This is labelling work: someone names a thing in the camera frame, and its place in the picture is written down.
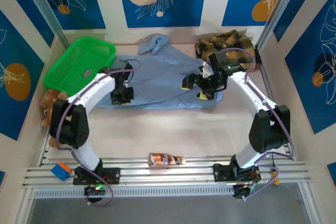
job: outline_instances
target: bottle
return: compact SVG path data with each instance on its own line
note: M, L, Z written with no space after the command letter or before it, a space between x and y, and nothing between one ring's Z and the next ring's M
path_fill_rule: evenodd
M165 153L150 153L148 155L149 166L165 166L165 165L184 165L185 157L175 157Z

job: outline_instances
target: green basket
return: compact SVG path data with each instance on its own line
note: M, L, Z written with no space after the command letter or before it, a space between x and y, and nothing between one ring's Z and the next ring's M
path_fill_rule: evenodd
M44 84L70 96L78 93L90 83L102 67L114 62L114 45L81 37L64 52L44 77Z

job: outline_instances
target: vent grille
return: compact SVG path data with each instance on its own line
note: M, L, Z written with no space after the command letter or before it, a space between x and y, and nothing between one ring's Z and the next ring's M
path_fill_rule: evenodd
M213 196L232 195L233 187L228 185L209 186L156 186L156 187L115 187L114 196L122 197L164 197L164 196ZM83 188L37 189L35 199L84 198ZM111 191L102 191L100 195L90 198L111 197Z

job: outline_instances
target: teddy bear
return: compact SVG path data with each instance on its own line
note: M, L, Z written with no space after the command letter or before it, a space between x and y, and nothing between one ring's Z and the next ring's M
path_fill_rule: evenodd
M66 92L60 92L55 89L49 89L44 94L41 99L41 106L44 109L44 115L46 118L42 121L42 125L45 127L50 127L51 124L51 114L52 114L52 107L54 102L58 99L67 100L68 94ZM49 139L49 146L56 148L56 139L51 137Z

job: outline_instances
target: plaid shirt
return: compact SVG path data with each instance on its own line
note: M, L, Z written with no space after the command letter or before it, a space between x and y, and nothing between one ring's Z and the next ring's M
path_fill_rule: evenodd
M244 49L256 58L251 40L246 35L239 36L236 30L219 36L212 35L210 40L200 39L199 43L195 45L197 57L205 61L207 61L209 56L214 52L229 47ZM248 69L251 64L253 64L251 56L242 51L227 51L226 58L230 63L239 63L245 69Z

